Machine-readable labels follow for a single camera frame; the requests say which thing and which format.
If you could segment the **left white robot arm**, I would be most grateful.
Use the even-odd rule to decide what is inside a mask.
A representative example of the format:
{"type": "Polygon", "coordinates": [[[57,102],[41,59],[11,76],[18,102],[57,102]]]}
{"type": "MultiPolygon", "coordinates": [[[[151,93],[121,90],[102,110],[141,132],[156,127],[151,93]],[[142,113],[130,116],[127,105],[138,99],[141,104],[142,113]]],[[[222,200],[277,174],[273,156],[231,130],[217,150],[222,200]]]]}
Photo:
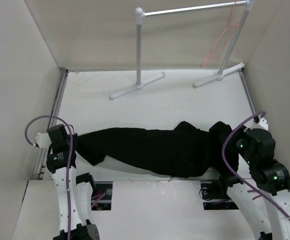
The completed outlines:
{"type": "Polygon", "coordinates": [[[52,174],[59,209],[59,233],[55,240],[99,240],[91,219],[91,200],[97,187],[90,173],[77,175],[78,136],[69,135],[62,124],[48,129],[51,140],[47,169],[52,174]]]}

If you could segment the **black trousers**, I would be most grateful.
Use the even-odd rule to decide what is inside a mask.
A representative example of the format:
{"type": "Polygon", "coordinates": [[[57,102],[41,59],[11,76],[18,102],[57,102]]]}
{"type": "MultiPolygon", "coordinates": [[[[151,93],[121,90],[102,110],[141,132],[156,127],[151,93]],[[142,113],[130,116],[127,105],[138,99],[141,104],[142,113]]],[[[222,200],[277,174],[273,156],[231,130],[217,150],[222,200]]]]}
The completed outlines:
{"type": "Polygon", "coordinates": [[[200,177],[210,167],[222,175],[230,175],[239,166],[236,150],[222,150],[231,132],[231,127],[220,121],[208,131],[186,121],[172,130],[114,127],[78,136],[76,151],[93,166],[111,157],[176,178],[200,177]]]}

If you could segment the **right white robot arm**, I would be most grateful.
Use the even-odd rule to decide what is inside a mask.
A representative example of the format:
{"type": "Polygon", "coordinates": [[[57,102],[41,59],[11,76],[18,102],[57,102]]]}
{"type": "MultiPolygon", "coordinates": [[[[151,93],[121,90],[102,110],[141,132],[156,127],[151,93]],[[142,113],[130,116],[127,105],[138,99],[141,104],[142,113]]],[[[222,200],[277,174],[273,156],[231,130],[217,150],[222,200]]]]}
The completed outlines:
{"type": "Polygon", "coordinates": [[[271,133],[258,126],[238,126],[222,144],[222,160],[231,174],[222,176],[216,190],[234,201],[256,240],[290,240],[290,175],[274,152],[271,133]],[[239,176],[231,154],[247,163],[255,185],[239,176]]]}

